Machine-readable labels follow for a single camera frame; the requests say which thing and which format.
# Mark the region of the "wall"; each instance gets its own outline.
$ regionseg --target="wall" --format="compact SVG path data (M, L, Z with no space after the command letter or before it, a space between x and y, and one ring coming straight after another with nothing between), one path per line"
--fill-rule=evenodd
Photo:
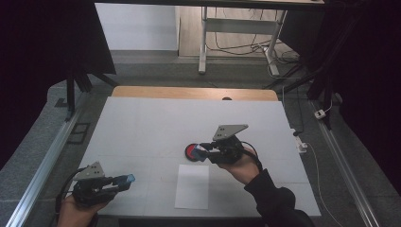
M97 13L111 50L178 50L178 8L98 4Z

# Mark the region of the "hand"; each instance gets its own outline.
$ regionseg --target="hand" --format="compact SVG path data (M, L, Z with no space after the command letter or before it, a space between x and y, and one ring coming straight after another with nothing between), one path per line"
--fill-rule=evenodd
M108 203L101 203L91 207L80 207L73 196L68 196L61 204L58 227L87 227L97 211Z
M254 150L245 148L252 154L256 154ZM259 174L256 162L246 154L242 154L241 159L236 161L234 164L218 164L220 168L224 168L229 171L234 178L239 182L248 184L254 177Z

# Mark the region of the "white tabletop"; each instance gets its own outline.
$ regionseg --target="white tabletop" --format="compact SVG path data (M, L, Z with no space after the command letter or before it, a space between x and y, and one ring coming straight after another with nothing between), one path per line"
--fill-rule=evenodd
M320 211L288 121L278 101L109 97L80 166L99 161L107 177L136 181L100 215L128 217L259 217L253 197L228 172L183 155L191 143L212 142L218 125L248 124L241 141L259 153L277 187L291 189L296 208ZM180 165L209 166L207 209L175 208Z

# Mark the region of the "black sleeve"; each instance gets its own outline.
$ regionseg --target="black sleeve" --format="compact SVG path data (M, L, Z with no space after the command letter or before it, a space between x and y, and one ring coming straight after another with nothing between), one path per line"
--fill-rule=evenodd
M257 212L269 226L315 226L304 211L294 209L294 193L285 187L276 188L266 169L251 180L245 190L253 195Z

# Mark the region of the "aluminum rail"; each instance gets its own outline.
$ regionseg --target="aluminum rail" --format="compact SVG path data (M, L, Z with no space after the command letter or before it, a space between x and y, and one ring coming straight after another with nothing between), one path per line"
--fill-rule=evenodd
M74 128L75 123L82 114L83 107L85 106L87 99L87 95L82 95L78 100L78 107L73 117L68 122L64 122L62 124L60 131L53 140L53 143L44 156L41 165L27 187L24 196L21 198L14 210L14 213L9 219L9 222L6 225L7 227L24 225L24 222L32 210L35 201L39 197L39 194L41 193L54 164L56 164L57 159L59 158L59 155L68 139L68 136L70 135L71 130Z
M312 101L309 101L309 104L313 113L318 111L313 105ZM365 222L365 225L367 227L379 227L380 224L377 220L377 217L375 216L375 212L372 209L371 204L367 200L362 188L359 186L357 178L354 175L354 172L352 171L351 167L349 166L347 159L345 158L339 146L339 143L337 142L336 137L334 136L332 131L327 129L327 127L324 125L322 121L319 121L318 124L319 127L321 128L322 134L327 142L327 145L330 147L333 158L337 166L339 167L342 178L344 179L348 187L348 191L355 200L357 209L359 210L360 215L363 221Z

